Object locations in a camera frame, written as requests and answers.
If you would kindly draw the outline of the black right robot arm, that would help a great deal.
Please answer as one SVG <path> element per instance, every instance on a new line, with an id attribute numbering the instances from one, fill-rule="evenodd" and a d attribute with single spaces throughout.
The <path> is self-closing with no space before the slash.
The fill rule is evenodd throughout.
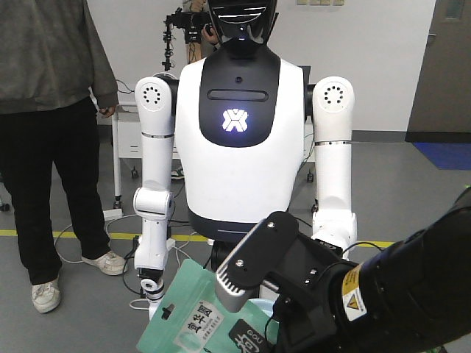
<path id="1" fill-rule="evenodd" d="M 216 272 L 216 295 L 232 313 L 259 285 L 278 294 L 276 352 L 425 352 L 457 340 L 470 333 L 470 192 L 363 263 L 274 212 Z"/>

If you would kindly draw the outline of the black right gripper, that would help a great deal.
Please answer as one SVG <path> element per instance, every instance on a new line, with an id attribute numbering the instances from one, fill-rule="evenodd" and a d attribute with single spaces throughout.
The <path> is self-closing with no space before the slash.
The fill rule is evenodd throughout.
<path id="1" fill-rule="evenodd" d="M 261 284 L 278 293 L 274 352 L 354 352 L 341 303 L 341 280 L 354 267 L 302 234 L 290 213 L 277 211 L 228 254 L 216 272 L 215 292 L 232 313 Z"/>

